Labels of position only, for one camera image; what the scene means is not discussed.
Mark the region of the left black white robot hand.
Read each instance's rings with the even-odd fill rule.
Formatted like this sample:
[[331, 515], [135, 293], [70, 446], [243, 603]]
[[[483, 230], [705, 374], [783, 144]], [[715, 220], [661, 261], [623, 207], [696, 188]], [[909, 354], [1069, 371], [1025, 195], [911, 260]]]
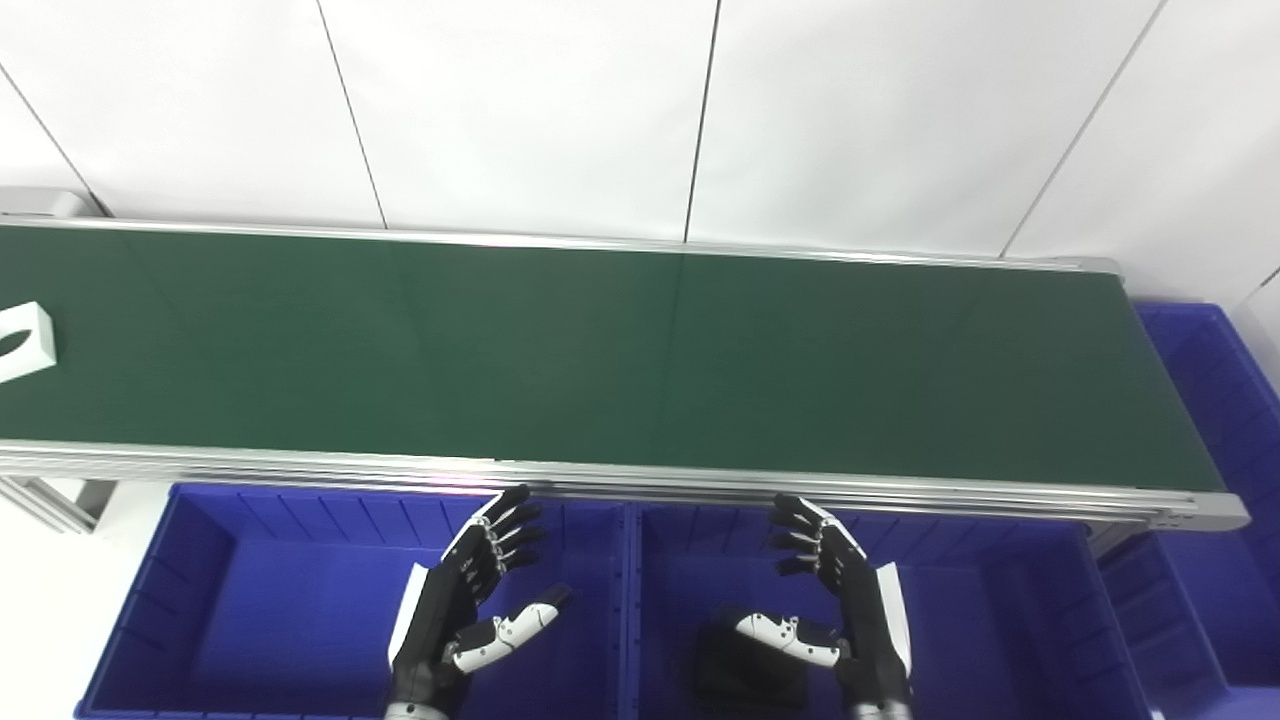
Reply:
[[474, 675], [545, 630], [573, 596], [554, 584], [525, 606], [483, 620], [479, 610], [515, 569], [539, 559], [541, 509], [526, 486], [486, 501], [457, 530], [439, 561], [417, 565], [402, 597], [389, 643], [387, 719], [454, 719]]

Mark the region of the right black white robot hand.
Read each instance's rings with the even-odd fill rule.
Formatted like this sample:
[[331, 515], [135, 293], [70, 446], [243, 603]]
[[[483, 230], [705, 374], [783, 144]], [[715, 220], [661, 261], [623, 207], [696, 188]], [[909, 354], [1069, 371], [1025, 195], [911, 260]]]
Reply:
[[728, 625], [741, 637], [792, 660], [829, 669], [847, 719], [911, 719], [910, 626], [897, 569], [876, 568], [847, 527], [796, 495], [773, 497], [771, 546], [790, 550], [781, 577], [813, 575], [836, 600], [837, 630], [799, 616], [735, 609]]

